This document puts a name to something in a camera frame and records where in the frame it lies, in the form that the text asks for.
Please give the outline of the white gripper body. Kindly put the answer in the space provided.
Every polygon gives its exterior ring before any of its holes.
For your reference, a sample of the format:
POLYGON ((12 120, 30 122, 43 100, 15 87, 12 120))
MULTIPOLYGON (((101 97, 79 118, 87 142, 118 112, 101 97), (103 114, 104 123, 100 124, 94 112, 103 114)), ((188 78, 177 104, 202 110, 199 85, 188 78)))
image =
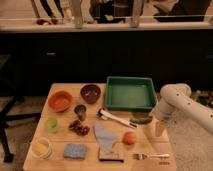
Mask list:
POLYGON ((143 132, 148 139, 167 140, 168 134, 166 128, 167 124, 165 122, 153 118, 150 123, 143 126, 143 132))

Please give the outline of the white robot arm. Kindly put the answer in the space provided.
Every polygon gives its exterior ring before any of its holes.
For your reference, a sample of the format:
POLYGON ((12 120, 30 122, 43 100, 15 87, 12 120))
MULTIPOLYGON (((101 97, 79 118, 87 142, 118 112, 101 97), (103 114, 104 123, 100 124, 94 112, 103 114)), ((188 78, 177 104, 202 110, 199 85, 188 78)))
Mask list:
POLYGON ((182 111, 213 135, 213 110, 201 105, 191 98, 191 88, 188 84, 166 84, 160 90, 160 100, 150 114, 154 117, 154 135, 160 137, 167 127, 167 122, 176 111, 182 111))

